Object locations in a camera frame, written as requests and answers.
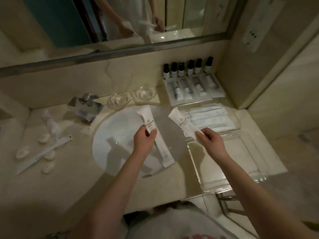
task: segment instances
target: faucet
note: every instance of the faucet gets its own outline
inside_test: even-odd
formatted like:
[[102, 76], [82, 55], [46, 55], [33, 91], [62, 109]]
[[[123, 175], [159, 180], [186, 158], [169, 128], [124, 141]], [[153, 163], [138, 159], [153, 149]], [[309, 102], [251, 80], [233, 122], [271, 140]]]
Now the faucet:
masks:
[[101, 103], [93, 101], [98, 98], [98, 95], [85, 93], [81, 98], [73, 97], [67, 106], [82, 118], [81, 122], [90, 125], [103, 108]]

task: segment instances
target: toothbrush package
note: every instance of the toothbrush package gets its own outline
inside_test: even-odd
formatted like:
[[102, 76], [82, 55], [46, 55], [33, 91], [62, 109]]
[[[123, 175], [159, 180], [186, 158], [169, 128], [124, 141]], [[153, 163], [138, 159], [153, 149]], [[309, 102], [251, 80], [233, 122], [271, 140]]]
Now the toothbrush package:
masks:
[[[142, 121], [144, 122], [144, 125], [148, 133], [150, 133], [155, 128], [157, 129], [157, 126], [155, 124], [153, 114], [149, 105], [143, 106], [141, 109], [137, 110], [137, 113], [139, 114]], [[162, 157], [162, 163], [165, 168], [169, 167], [175, 162], [158, 129], [157, 129], [157, 135], [155, 138], [155, 147], [157, 148], [157, 150], [159, 151]]]
[[196, 140], [195, 132], [201, 132], [190, 120], [188, 120], [179, 110], [175, 107], [168, 115], [184, 132], [186, 137], [192, 137]]

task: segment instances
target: electrical outlet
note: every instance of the electrical outlet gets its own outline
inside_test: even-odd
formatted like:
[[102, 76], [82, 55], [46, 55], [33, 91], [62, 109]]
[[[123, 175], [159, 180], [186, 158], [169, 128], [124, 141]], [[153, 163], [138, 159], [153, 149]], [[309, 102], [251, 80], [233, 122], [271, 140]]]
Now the electrical outlet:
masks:
[[260, 0], [242, 38], [242, 42], [250, 52], [257, 51], [284, 4], [282, 0]]
[[229, 1], [230, 0], [217, 0], [215, 13], [217, 20], [220, 22], [222, 22], [225, 19]]

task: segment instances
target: marble countertop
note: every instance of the marble countertop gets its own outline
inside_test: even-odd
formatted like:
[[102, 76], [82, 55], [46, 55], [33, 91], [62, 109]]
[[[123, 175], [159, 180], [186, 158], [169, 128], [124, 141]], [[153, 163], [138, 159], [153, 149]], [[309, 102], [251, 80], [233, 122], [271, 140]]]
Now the marble countertop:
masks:
[[[169, 106], [167, 98], [158, 89], [156, 96], [148, 104]], [[107, 96], [98, 99], [106, 104]], [[130, 105], [143, 104], [133, 97]], [[40, 159], [35, 165], [15, 176], [2, 189], [0, 197], [1, 234], [11, 238], [37, 238], [49, 232], [69, 229], [93, 205], [94, 201], [112, 182], [111, 175], [95, 163], [92, 156], [92, 141], [96, 129], [116, 111], [104, 106], [91, 126], [75, 120], [66, 104], [47, 108], [52, 118], [63, 129], [64, 134], [72, 134], [73, 140], [56, 150], [55, 168], [49, 174], [41, 172], [47, 161]], [[246, 110], [231, 109], [240, 122], [241, 130], [247, 132], [265, 158], [270, 174], [286, 172], [285, 166], [261, 133]], [[30, 155], [41, 151], [38, 143], [41, 135], [47, 132], [41, 120], [44, 109], [31, 112], [22, 146], [30, 146]], [[138, 180], [125, 213], [152, 208], [168, 202], [202, 194], [198, 179], [185, 150], [184, 158], [165, 171]]]

